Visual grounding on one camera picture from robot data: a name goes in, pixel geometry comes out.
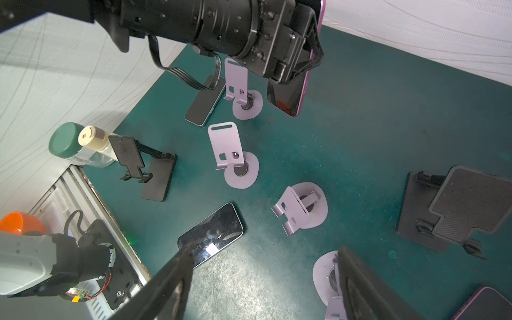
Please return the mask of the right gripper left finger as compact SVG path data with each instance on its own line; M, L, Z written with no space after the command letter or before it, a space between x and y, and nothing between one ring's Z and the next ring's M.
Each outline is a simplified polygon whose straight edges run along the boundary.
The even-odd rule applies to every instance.
M195 250L198 244L198 241L194 241L180 249L111 318L183 319L193 277L193 250Z

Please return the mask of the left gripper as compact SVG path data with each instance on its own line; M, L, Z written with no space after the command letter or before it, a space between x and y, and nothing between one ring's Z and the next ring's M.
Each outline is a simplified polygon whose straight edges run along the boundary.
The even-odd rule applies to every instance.
M276 84L288 84L324 57L319 28L323 1L250 1L251 25L239 63Z

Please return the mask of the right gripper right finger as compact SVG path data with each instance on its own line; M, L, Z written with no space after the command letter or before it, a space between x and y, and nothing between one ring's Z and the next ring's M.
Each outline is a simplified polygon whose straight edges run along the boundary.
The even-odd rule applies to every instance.
M337 253L337 269L348 319L423 319L346 246Z

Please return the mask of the purple phone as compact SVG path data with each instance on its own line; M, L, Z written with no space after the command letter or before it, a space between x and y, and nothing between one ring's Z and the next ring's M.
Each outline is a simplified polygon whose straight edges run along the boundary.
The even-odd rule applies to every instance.
M325 7L325 1L296 1L289 32L291 67L285 70L289 82L282 84L270 80L267 84L268 101L291 117L300 114L309 73L324 57L319 31Z
M481 286L451 317L452 320L511 320L511 302L498 290Z

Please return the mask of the teal phone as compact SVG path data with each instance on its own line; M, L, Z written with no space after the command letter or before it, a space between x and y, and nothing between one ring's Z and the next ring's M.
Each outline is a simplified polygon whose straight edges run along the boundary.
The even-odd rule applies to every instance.
M244 227L232 203L226 203L189 229L177 240L180 250L191 248L193 268L205 263L244 234Z
M203 127L213 113L225 91L225 78L220 77L214 90L202 90L196 95L185 114L185 120L193 125Z

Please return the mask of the black stand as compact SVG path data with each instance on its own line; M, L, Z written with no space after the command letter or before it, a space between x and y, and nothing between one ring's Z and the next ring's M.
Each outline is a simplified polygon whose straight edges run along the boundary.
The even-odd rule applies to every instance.
M141 197L145 200L165 201L177 155L158 151L126 135L111 135L109 142L117 161L125 168L121 180L137 180L143 186Z
M452 243L483 259L473 233L495 233L510 214L510 179L460 165L446 175L412 171L397 233L430 250L443 252Z

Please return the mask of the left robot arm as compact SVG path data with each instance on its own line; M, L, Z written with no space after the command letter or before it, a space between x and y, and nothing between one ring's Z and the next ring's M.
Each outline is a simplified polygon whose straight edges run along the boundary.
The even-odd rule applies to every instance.
M201 55L228 55L270 83L288 84L323 59L320 2L308 1L2 1L1 30L45 13L100 24L117 48L145 38L161 67L159 38ZM1 234L1 294L63 295L82 281L111 278L115 248L80 247L66 233Z

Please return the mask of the purple round stand front right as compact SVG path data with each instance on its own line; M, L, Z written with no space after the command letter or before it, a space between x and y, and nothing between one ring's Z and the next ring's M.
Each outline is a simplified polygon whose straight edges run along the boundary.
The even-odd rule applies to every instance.
M337 252L321 256L313 266L312 275L318 296L326 306L325 319L347 319L341 285L338 284Z

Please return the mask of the purple round stand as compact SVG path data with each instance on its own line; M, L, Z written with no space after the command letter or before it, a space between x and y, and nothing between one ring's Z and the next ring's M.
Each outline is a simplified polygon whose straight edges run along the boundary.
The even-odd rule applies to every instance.
M318 296L326 306L325 319L347 319L341 285L338 284L337 252L321 256L313 266L312 275Z
M224 171L226 183L234 189L247 189L257 180L259 160L243 151L239 130L234 122L210 125L207 129L217 170Z
M287 236L300 229L320 226L329 212L325 193L312 182L288 186L271 210L277 217L284 215L287 218L283 224Z
M248 70L232 58L226 58L224 99L232 102L232 111L238 120L256 118L263 110L262 94L248 88Z

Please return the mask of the purple round stand back left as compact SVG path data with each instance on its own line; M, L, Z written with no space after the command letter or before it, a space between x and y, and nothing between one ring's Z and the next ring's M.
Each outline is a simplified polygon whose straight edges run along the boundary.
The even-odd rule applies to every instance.
M256 118L263 110L262 94L248 88L248 70L232 58L226 58L224 99L232 102L232 111L238 120Z

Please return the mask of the purple round stand centre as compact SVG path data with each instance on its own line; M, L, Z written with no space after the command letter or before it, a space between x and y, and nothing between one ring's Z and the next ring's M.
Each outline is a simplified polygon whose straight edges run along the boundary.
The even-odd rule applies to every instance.
M300 229L320 226L329 212L325 193L312 182L288 186L271 210L277 217L284 215L287 218L283 224L287 236Z

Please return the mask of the purple round stand middle left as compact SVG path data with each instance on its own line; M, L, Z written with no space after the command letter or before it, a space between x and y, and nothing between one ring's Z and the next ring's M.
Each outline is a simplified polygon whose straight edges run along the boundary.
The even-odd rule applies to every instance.
M234 189L247 189L257 180L259 160L243 151L239 130L234 122L210 125L207 129L217 170L224 171L226 183Z

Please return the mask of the green table mat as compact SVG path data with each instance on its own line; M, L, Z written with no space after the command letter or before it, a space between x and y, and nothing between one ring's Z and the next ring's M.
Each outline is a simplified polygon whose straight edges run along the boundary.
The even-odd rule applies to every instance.
M462 165L511 177L511 88L328 27L325 58L311 72L298 117L265 105L237 123L260 172L246 190L217 170L205 127L185 121L196 93L163 74L117 128L175 153L163 202L141 198L118 165L86 170L149 273L177 240L232 202L243 236L193 272L186 319L322 319L312 271L348 246L426 319L449 319L480 286L511 297L511 222L474 237L485 259L452 245L437 253L396 232L409 172L445 174ZM328 202L318 227L287 236L271 208L288 186L312 182Z

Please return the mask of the orange plastic bowl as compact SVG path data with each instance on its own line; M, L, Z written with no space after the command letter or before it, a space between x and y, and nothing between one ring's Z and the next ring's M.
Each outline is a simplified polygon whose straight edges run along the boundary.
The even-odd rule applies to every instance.
M1 219L1 231L17 235L30 232L46 233L45 226L36 216L17 211Z

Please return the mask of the white bottle beige cap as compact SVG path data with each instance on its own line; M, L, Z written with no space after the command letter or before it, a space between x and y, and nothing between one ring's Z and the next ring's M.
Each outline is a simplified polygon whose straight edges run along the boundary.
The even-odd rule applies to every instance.
M82 147L94 150L97 153L109 157L113 161L118 161L113 150L109 137L114 133L110 133L96 126L89 125L84 127L78 135L78 143Z

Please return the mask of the green cap clear jar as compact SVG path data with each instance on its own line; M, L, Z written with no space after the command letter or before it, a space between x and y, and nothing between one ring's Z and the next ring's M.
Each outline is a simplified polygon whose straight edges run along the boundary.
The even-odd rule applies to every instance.
M60 125L49 140L50 154L77 166L104 168L114 163L112 158L79 144L79 134L84 128L83 125L74 122Z

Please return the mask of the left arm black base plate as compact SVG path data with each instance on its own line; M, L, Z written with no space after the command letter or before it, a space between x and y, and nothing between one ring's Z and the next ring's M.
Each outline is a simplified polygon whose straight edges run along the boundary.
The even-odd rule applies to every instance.
M99 290L107 286L99 295L104 298L110 310L115 311L131 295L139 277L121 243L114 238L104 221L96 219L78 241L80 248L97 248L104 246L109 249L108 269L106 277L96 280Z

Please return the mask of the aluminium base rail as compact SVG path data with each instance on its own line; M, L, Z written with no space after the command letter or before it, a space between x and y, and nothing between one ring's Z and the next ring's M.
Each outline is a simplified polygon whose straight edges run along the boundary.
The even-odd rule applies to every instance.
M84 303L91 319L109 319L151 276L81 168L70 166L29 214L36 216L48 233L62 233L68 217L78 210L83 215L76 215L69 223L68 234L76 239L88 234L89 244L108 243L117 254L109 287Z

